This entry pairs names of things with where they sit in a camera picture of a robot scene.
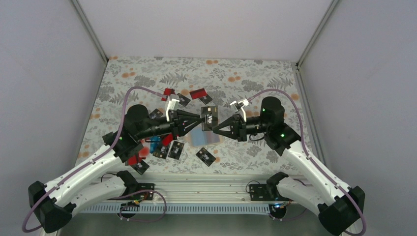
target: white bracket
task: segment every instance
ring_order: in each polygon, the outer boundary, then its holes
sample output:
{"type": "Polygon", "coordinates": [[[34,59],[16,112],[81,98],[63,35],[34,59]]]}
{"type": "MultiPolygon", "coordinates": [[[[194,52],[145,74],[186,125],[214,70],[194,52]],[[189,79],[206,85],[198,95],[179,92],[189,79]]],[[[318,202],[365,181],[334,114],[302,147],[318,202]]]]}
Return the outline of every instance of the white bracket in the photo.
{"type": "Polygon", "coordinates": [[[244,107],[249,106],[249,101],[245,98],[239,101],[233,101],[230,106],[232,106],[236,113],[239,111],[242,111],[243,120],[246,122],[246,111],[244,110],[244,107]]]}
{"type": "Polygon", "coordinates": [[[313,187],[306,187],[291,177],[283,178],[276,187],[279,195],[296,201],[316,215],[320,213],[317,205],[325,203],[313,187]]]}
{"type": "MultiPolygon", "coordinates": [[[[322,162],[317,159],[316,156],[314,156],[313,153],[308,151],[308,155],[310,158],[313,158],[315,162],[317,162],[327,175],[333,178],[338,186],[348,189],[349,185],[333,174],[325,165],[323,165],[322,162]]],[[[344,196],[344,193],[340,191],[339,188],[334,186],[334,184],[330,182],[330,180],[328,180],[309,159],[307,159],[307,155],[304,153],[300,141],[292,143],[291,148],[285,149],[281,157],[294,164],[294,166],[316,188],[317,192],[320,193],[320,196],[322,196],[322,199],[328,206],[334,203],[335,197],[341,198],[344,196]]]]}
{"type": "Polygon", "coordinates": [[[72,210],[72,216],[91,205],[110,198],[119,197],[125,190],[126,186],[124,186],[124,181],[118,176],[113,176],[107,181],[88,186],[71,200],[71,203],[77,205],[72,210]]]}
{"type": "MultiPolygon", "coordinates": [[[[45,191],[48,192],[52,187],[56,186],[63,178],[65,178],[71,172],[75,171],[80,166],[89,163],[95,157],[104,153],[109,147],[110,146],[102,145],[93,155],[91,155],[85,161],[81,162],[79,165],[77,165],[67,173],[63,174],[62,176],[47,182],[45,191]]],[[[81,189],[88,186],[92,181],[100,177],[106,171],[112,170],[113,168],[121,165],[123,165],[123,163],[121,162],[120,158],[115,157],[115,151],[110,150],[107,154],[105,154],[103,157],[97,160],[94,165],[88,165],[87,167],[80,170],[77,174],[69,178],[63,185],[60,186],[59,189],[53,191],[49,195],[49,197],[51,199],[56,199],[56,205],[64,207],[71,201],[71,199],[74,198],[74,196],[81,189]]]]}
{"type": "Polygon", "coordinates": [[[169,111],[177,110],[178,104],[179,104],[178,96],[170,95],[170,96],[167,97],[167,102],[165,103],[165,116],[167,118],[167,121],[170,121],[169,111]]]}

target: cable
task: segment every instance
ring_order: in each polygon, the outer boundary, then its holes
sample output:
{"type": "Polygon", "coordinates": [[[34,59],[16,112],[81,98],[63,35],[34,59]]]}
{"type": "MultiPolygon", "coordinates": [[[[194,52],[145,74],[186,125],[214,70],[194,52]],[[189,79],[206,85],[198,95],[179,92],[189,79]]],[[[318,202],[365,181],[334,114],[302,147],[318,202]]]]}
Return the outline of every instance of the cable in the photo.
{"type": "Polygon", "coordinates": [[[144,194],[144,198],[142,199],[142,201],[146,200],[146,198],[148,198],[148,193],[144,194]]]}
{"type": "MultiPolygon", "coordinates": [[[[307,155],[308,157],[308,151],[307,151],[307,147],[305,145],[305,140],[304,140],[304,131],[302,129],[302,120],[301,120],[301,114],[299,112],[299,109],[297,108],[296,103],[294,102],[294,100],[291,98],[291,96],[289,96],[286,92],[276,89],[276,88],[269,88],[266,89],[264,91],[260,91],[259,93],[255,94],[254,96],[248,98],[248,101],[251,102],[255,97],[261,95],[264,92],[269,92],[269,91],[275,91],[275,92],[279,92],[283,95],[285,95],[292,103],[292,105],[294,106],[294,109],[297,113],[297,117],[298,117],[298,121],[299,121],[299,125],[300,125],[300,136],[301,136],[301,145],[302,145],[302,149],[304,150],[304,153],[307,155]]],[[[353,200],[353,198],[347,193],[347,191],[345,189],[343,189],[341,186],[338,186],[338,183],[336,181],[334,181],[334,179],[332,177],[330,177],[318,164],[315,160],[313,160],[313,158],[309,158],[309,160],[311,161],[311,163],[313,163],[313,165],[332,183],[334,184],[334,186],[338,189],[340,189],[340,191],[346,195],[346,197],[349,199],[349,201],[353,204],[353,206],[355,207],[356,211],[358,212],[360,219],[362,221],[362,231],[358,234],[353,234],[351,232],[348,231],[344,231],[345,233],[351,235],[351,236],[362,236],[365,234],[366,232],[366,221],[365,221],[365,217],[363,216],[362,211],[360,210],[359,206],[357,205],[357,203],[353,200]]]]}
{"type": "Polygon", "coordinates": [[[101,176],[100,183],[103,182],[103,177],[105,175],[114,175],[115,176],[116,174],[113,174],[113,173],[105,173],[104,175],[101,176]]]}
{"type": "Polygon", "coordinates": [[[298,182],[300,182],[302,185],[306,186],[306,185],[305,185],[305,183],[304,183],[303,181],[299,180],[298,178],[295,178],[294,180],[295,180],[295,181],[298,181],[298,182]]]}
{"type": "Polygon", "coordinates": [[[54,187],[52,187],[47,193],[45,193],[33,206],[32,206],[32,208],[30,208],[30,210],[29,210],[29,212],[28,212],[28,214],[26,215],[26,217],[25,217],[25,219],[23,220],[23,224],[22,224],[22,231],[24,232],[24,233],[30,233],[30,232],[33,232],[33,231],[35,231],[35,230],[38,230],[38,229],[40,229],[40,228],[42,228],[42,225],[39,225],[39,226],[37,226],[37,227],[35,227],[35,228],[32,228],[32,229],[26,229],[26,225],[28,224],[28,221],[29,221],[29,218],[30,218],[30,216],[33,214],[33,212],[35,211],[35,209],[40,205],[40,203],[46,198],[46,197],[48,197],[53,191],[55,191],[56,189],[57,189],[57,187],[59,187],[60,185],[62,185],[62,184],[64,184],[65,183],[65,181],[67,181],[67,180],[69,180],[71,177],[73,177],[76,173],[78,173],[79,171],[81,171],[82,169],[84,169],[85,167],[87,167],[87,166],[89,166],[90,164],[92,164],[92,163],[94,163],[94,162],[96,162],[98,159],[100,159],[101,157],[103,157],[103,156],[105,156],[107,153],[109,153],[110,152],[110,150],[112,150],[114,147],[115,147],[115,145],[116,145],[116,143],[117,143],[117,141],[119,140],[119,137],[120,137],[120,134],[121,134],[121,130],[122,130],[122,128],[123,128],[123,123],[124,123],[124,116],[125,116],[125,113],[126,113],[126,105],[127,105],[127,98],[128,98],[128,96],[129,96],[129,94],[130,94],[130,92],[132,92],[133,90],[135,90],[135,89],[142,89],[142,90],[144,90],[144,91],[147,91],[147,92],[150,92],[150,93],[152,93],[152,94],[155,94],[155,95],[157,95],[157,96],[160,96],[160,97],[162,97],[162,98],[167,98],[167,96],[166,95],[163,95],[163,94],[160,94],[160,93],[158,93],[158,92],[155,92],[155,91],[152,91],[152,90],[150,90],[150,89],[148,89],[148,88],[144,88],[144,87],[140,87],[140,86],[134,86],[134,87],[131,87],[131,88],[129,88],[129,90],[126,92],[126,95],[124,96],[124,101],[123,101],[123,105],[122,105],[122,112],[121,112],[121,119],[120,119],[120,125],[119,125],[119,129],[118,129],[118,132],[117,132],[117,134],[116,134],[116,138],[115,138],[115,140],[113,141],[113,143],[112,143],[112,145],[109,147],[109,149],[107,149],[106,151],[104,151],[102,154],[100,154],[100,155],[98,155],[97,157],[95,157],[93,160],[92,160],[92,162],[87,162],[87,163],[85,163],[84,165],[82,165],[82,166],[80,166],[80,167],[78,167],[76,170],[74,170],[73,172],[71,172],[71,173],[69,173],[66,177],[64,177],[60,182],[58,182],[58,184],[56,185],[56,186],[54,186],[54,187]]]}
{"type": "Polygon", "coordinates": [[[259,141],[259,140],[262,140],[262,139],[264,139],[264,138],[265,138],[265,135],[263,135],[263,136],[262,136],[262,138],[259,138],[259,139],[255,139],[255,140],[253,140],[253,139],[252,139],[252,136],[254,136],[254,135],[253,135],[253,134],[249,135],[249,140],[250,140],[250,141],[252,141],[252,142],[256,142],[256,141],[259,141]]]}
{"type": "Polygon", "coordinates": [[[288,222],[288,221],[293,221],[293,220],[300,219],[306,212],[307,212],[307,209],[304,209],[304,211],[300,215],[298,215],[296,217],[293,217],[293,218],[290,218],[290,219],[277,219],[277,218],[273,217],[271,215],[271,213],[268,213],[268,215],[272,218],[272,220],[279,220],[281,222],[288,222]]]}
{"type": "Polygon", "coordinates": [[[165,200],[164,196],[162,194],[160,194],[158,191],[155,191],[155,190],[152,190],[152,189],[139,190],[139,191],[136,191],[134,193],[131,193],[131,194],[128,194],[128,195],[125,195],[125,196],[121,196],[121,197],[117,197],[117,198],[112,198],[112,199],[124,199],[124,198],[130,197],[130,196],[138,194],[138,193],[156,193],[156,194],[158,194],[162,198],[162,200],[164,201],[164,212],[162,213],[162,215],[159,218],[157,218],[155,220],[135,220],[135,219],[125,218],[121,215],[121,212],[124,209],[126,209],[128,207],[133,207],[133,206],[124,206],[120,209],[120,212],[119,212],[119,217],[120,217],[121,220],[125,219],[127,221],[133,221],[133,222],[153,223],[153,222],[157,222],[157,221],[161,220],[162,218],[164,218],[164,216],[167,212],[167,201],[165,200]]]}
{"type": "Polygon", "coordinates": [[[257,182],[256,180],[251,180],[251,181],[249,181],[248,182],[248,184],[246,185],[246,187],[245,187],[245,191],[247,192],[247,193],[250,193],[248,190],[247,190],[247,188],[248,188],[248,186],[249,186],[249,184],[250,183],[252,183],[252,182],[257,182]]]}

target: white wall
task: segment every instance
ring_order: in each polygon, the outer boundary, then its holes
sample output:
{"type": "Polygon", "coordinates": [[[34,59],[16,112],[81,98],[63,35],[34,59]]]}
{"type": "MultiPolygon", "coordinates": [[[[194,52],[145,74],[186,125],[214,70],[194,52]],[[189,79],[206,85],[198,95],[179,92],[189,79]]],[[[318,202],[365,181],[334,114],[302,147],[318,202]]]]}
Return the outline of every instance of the white wall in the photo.
{"type": "Polygon", "coordinates": [[[0,235],[22,235],[29,185],[77,158],[105,63],[69,0],[1,1],[0,35],[0,235]]]}
{"type": "Polygon", "coordinates": [[[342,1],[302,76],[327,161],[366,193],[366,235],[415,235],[417,2],[342,1]]]}
{"type": "Polygon", "coordinates": [[[79,0],[107,56],[297,61],[331,0],[79,0]]]}

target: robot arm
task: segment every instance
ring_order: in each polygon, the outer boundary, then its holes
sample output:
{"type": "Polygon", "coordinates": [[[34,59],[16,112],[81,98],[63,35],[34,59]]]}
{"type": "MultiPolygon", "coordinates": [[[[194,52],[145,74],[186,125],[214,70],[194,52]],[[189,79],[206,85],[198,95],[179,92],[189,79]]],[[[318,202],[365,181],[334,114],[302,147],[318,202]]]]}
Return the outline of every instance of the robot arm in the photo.
{"type": "MultiPolygon", "coordinates": [[[[143,105],[130,107],[124,116],[119,137],[113,132],[104,135],[105,144],[87,160],[45,184],[36,181],[30,185],[30,207],[38,204],[33,212],[45,232],[51,233],[62,228],[72,216],[88,206],[142,190],[144,187],[128,171],[118,172],[106,182],[88,185],[137,154],[143,148],[141,139],[166,134],[172,134],[176,139],[201,123],[199,115],[181,110],[173,111],[173,107],[173,104],[169,106],[168,118],[157,119],[150,119],[148,110],[143,105]]],[[[132,200],[139,198],[140,195],[131,196],[132,200]]]]}
{"type": "MultiPolygon", "coordinates": [[[[232,105],[244,112],[244,102],[232,105]]],[[[351,188],[339,179],[309,150],[305,153],[301,137],[284,123],[284,108],[278,98],[264,98],[260,113],[258,117],[246,119],[245,116],[234,114],[214,128],[213,132],[239,142],[247,141],[247,135],[265,133],[267,145],[279,156],[294,164],[317,191],[310,190],[285,173],[279,172],[267,181],[269,193],[274,199],[282,196],[297,201],[318,215],[321,224],[330,233],[340,235],[359,219],[359,213],[349,197],[352,197],[363,211],[365,193],[358,186],[351,188]],[[349,196],[346,196],[343,189],[349,190],[349,196]]]]}

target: patterned table surface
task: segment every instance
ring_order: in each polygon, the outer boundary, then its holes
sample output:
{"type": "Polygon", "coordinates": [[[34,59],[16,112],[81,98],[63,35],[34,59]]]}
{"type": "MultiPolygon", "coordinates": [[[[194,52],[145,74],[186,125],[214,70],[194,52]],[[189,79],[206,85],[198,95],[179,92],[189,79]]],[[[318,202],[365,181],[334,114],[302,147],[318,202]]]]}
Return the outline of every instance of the patterned table surface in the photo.
{"type": "MultiPolygon", "coordinates": [[[[286,91],[295,100],[302,114],[300,96],[288,61],[262,61],[237,59],[196,59],[162,57],[111,57],[100,86],[98,97],[87,126],[77,163],[93,154],[102,144],[102,136],[110,131],[116,132],[121,117],[121,104],[126,91],[132,86],[143,86],[163,92],[173,88],[190,98],[189,92],[204,88],[213,101],[207,105],[219,107],[220,122],[234,112],[228,105],[237,98],[250,97],[268,88],[286,91]]],[[[258,116],[263,97],[277,96],[285,108],[285,122],[298,131],[297,114],[291,102],[276,92],[267,92],[256,99],[246,109],[248,116],[258,116]]],[[[144,104],[149,112],[158,108],[164,111],[165,102],[160,97],[134,90],[129,96],[128,107],[144,104]]],[[[199,99],[192,100],[180,109],[199,114],[205,106],[199,99]]],[[[306,143],[310,147],[308,134],[306,143]]],[[[219,144],[206,145],[205,148],[216,157],[216,161],[206,166],[195,155],[201,147],[192,147],[187,137],[179,138],[185,143],[179,160],[160,159],[149,154],[146,162],[149,173],[188,173],[188,174],[246,174],[273,175],[284,171],[299,175],[299,171],[283,158],[279,158],[265,141],[237,142],[224,138],[219,144]]]]}

